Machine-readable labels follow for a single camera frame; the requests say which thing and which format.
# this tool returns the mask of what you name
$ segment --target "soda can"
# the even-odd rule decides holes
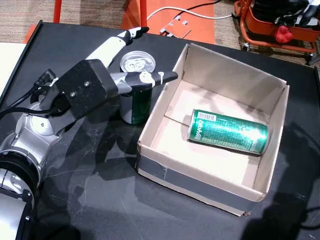
[[[188,139],[260,155],[268,146],[269,136],[264,124],[194,109]]]
[[[124,72],[152,73],[156,67],[155,59],[144,51],[131,51],[120,60]],[[139,125],[147,121],[150,112],[152,88],[120,95],[120,115],[128,124]]]

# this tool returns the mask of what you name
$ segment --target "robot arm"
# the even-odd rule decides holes
[[[46,116],[23,113],[15,132],[0,146],[0,233],[2,240],[28,239],[35,194],[42,180],[46,158],[66,127],[88,115],[110,98],[143,91],[178,77],[170,72],[122,72],[107,67],[115,55],[147,28],[134,28],[107,39],[87,59],[55,78],[34,111],[51,109]]]

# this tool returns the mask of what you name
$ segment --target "can lying on side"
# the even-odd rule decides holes
[[[264,124],[194,109],[188,139],[260,155],[267,148],[269,135]]]

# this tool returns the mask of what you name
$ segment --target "black cable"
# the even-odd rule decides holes
[[[216,0],[216,1],[214,1],[214,2],[203,3],[203,4],[200,4],[200,5],[196,5],[196,6],[189,7],[189,8],[187,8],[186,10],[190,11],[190,10],[192,10],[192,9],[196,9],[196,8],[199,8],[199,7],[202,7],[202,6],[217,4],[217,3],[220,2],[220,1],[221,1],[221,0]],[[174,19],[175,19],[176,17],[180,16],[180,15],[183,14],[183,13],[185,13],[185,11],[179,12],[179,13],[174,17]]]
[[[27,113],[35,116],[47,116],[49,114],[57,113],[58,109],[56,107],[52,107],[47,110],[32,110],[25,107],[10,107],[3,111],[0,111],[0,119],[2,119],[5,115],[10,113]]]
[[[18,100],[14,101],[11,103],[6,109],[16,107],[20,103],[22,103],[24,100],[26,100],[30,95],[32,95],[39,87],[43,87],[47,83],[52,83],[52,81],[56,78],[57,76],[55,73],[51,70],[48,69],[46,70],[39,78],[38,80],[33,84],[32,88],[26,92],[22,97],[20,97]]]
[[[20,97],[18,100],[14,101],[13,103],[11,103],[6,109],[9,108],[13,108],[16,107],[17,105],[19,105],[20,103],[22,103],[23,101],[25,101],[28,97],[30,97],[30,95],[38,89],[38,86],[33,86],[29,91],[27,91],[22,97]]]

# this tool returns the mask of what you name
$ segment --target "barcode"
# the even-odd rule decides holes
[[[198,112],[198,119],[204,119],[211,122],[215,122],[217,119],[217,116],[209,113]]]

